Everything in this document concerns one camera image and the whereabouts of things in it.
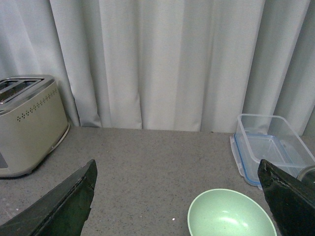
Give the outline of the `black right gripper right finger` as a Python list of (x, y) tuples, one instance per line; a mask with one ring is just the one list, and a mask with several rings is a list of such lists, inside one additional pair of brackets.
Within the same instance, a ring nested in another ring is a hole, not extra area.
[(257, 174), (281, 234), (313, 236), (315, 189), (265, 159), (261, 159)]

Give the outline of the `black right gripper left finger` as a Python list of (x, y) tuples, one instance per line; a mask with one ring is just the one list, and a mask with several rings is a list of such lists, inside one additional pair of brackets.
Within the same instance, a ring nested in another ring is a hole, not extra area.
[(79, 236), (94, 198), (97, 167), (90, 160), (0, 227), (2, 236)]

